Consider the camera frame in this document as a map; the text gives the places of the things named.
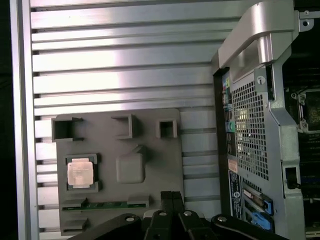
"green circuit board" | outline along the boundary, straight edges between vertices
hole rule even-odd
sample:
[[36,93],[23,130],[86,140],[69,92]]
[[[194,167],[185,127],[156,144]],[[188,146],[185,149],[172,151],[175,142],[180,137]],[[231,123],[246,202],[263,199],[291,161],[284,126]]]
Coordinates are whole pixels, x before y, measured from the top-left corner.
[[88,210],[108,210],[108,209],[136,209],[145,208],[145,204],[127,204],[126,201],[109,201],[84,203],[79,207],[63,207],[62,211],[88,211]]

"label sticker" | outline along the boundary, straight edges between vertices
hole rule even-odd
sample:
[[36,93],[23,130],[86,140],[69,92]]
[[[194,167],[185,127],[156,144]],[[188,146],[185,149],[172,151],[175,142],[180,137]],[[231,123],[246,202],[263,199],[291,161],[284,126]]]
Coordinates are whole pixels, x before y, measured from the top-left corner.
[[237,219],[242,219],[242,206],[241,206],[241,185],[240,177],[238,174],[229,170],[229,184],[230,184],[230,204],[231,214]]
[[227,77],[226,80],[225,80],[225,86],[226,88],[229,88],[230,87],[230,77]]
[[231,170],[234,173],[238,173],[238,163],[235,160],[232,159],[228,159],[228,166],[229,166],[229,170]]

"computer chassis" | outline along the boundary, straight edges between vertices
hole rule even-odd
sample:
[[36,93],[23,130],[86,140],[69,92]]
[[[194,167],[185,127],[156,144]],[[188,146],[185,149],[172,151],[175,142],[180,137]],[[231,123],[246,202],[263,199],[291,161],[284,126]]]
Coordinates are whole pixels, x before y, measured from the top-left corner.
[[260,2],[212,58],[222,213],[290,240],[320,236],[319,10]]

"black mechanical arm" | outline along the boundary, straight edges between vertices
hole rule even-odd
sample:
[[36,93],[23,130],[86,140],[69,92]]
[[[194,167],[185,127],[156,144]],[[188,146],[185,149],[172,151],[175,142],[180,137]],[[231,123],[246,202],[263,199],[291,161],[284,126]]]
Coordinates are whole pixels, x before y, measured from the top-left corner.
[[89,228],[71,240],[286,240],[237,218],[217,215],[210,221],[185,210],[180,192],[162,191],[161,209],[152,216],[126,213]]

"horizontal metal slat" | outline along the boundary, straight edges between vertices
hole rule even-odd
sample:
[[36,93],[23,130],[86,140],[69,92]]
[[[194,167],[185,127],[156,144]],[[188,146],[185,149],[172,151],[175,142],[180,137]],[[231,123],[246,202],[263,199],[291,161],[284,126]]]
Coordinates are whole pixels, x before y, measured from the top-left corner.
[[218,174],[218,164],[184,166],[183,175]]
[[101,49],[33,56],[34,72],[209,63],[219,44]]
[[61,232],[59,232],[59,231],[40,232],[39,233],[39,240],[66,240],[71,237],[72,236],[61,236]]
[[85,94],[45,96],[34,99],[34,106],[64,106],[79,104],[101,104],[137,102],[160,99],[190,99],[210,97],[213,95],[213,86],[191,86],[179,88],[139,89],[120,92],[86,92]]
[[47,186],[38,187],[38,205],[56,205],[59,204],[58,187]]
[[31,12],[31,28],[239,18],[249,6],[250,1],[218,1],[38,11]]
[[215,151],[217,146],[217,135],[212,133],[184,134],[181,136],[182,152],[206,152]]
[[68,30],[68,31],[49,31],[32,33],[33,43],[69,41],[69,40],[88,40],[88,39],[108,39],[123,37],[147,37],[189,34],[189,36],[199,33],[214,32],[228,34],[237,24],[237,20],[226,22],[197,22],[197,23],[173,23],[158,25],[143,25],[130,27],[108,27],[100,29]]
[[185,202],[185,208],[188,210],[195,211],[196,213],[204,214],[206,219],[221,214],[221,202],[220,200],[212,201],[191,201]]
[[52,116],[59,114],[81,114],[81,113],[97,113],[138,109],[168,109],[168,108],[193,108],[213,106],[214,99],[212,97],[191,98],[191,99],[169,99],[159,101],[139,101],[139,102],[123,102],[95,105],[77,105],[77,106],[55,106],[41,107],[34,110],[35,116]]
[[51,120],[37,120],[34,123],[34,136],[35,138],[46,138],[52,136],[52,123]]
[[30,5],[32,8],[52,7],[52,6],[73,6],[73,5],[87,5],[87,4],[109,4],[109,3],[127,3],[138,2],[139,0],[31,0]]
[[210,66],[35,76],[35,94],[212,84]]
[[218,154],[208,156],[185,156],[182,158],[183,166],[218,164]]
[[41,164],[36,166],[38,174],[57,172],[57,164]]
[[185,198],[220,195],[218,177],[187,179],[183,181],[183,184]]
[[210,129],[216,127],[214,110],[184,111],[180,113],[182,129]]
[[39,228],[59,228],[59,209],[39,210]]
[[90,39],[90,40],[68,40],[55,42],[33,43],[32,50],[61,50],[76,48],[96,48],[96,47],[112,47],[112,46],[130,46],[130,45],[146,45],[146,44],[178,44],[192,42],[218,42],[222,43],[228,36],[229,32],[206,32],[198,34],[168,34],[155,36],[134,36],[119,37],[106,39]]
[[58,181],[58,174],[57,173],[38,174],[36,178],[37,178],[38,184],[56,183]]
[[37,142],[35,144],[35,158],[38,161],[57,159],[56,143]]

